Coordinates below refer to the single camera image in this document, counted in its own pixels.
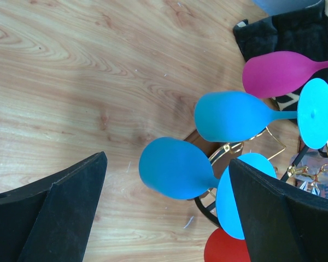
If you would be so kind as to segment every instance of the wooden surface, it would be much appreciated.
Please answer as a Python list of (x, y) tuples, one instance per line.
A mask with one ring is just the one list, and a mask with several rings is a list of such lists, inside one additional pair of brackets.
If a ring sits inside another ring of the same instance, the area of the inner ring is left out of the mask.
[[(138, 158), (154, 138), (190, 134), (201, 95), (242, 90), (231, 30), (262, 17), (251, 0), (0, 1), (0, 192), (105, 151), (84, 261), (203, 261), (214, 226), (147, 189)], [(284, 170), (296, 127), (271, 129), (289, 146), (273, 161)], [(269, 156), (268, 141), (246, 150)]]

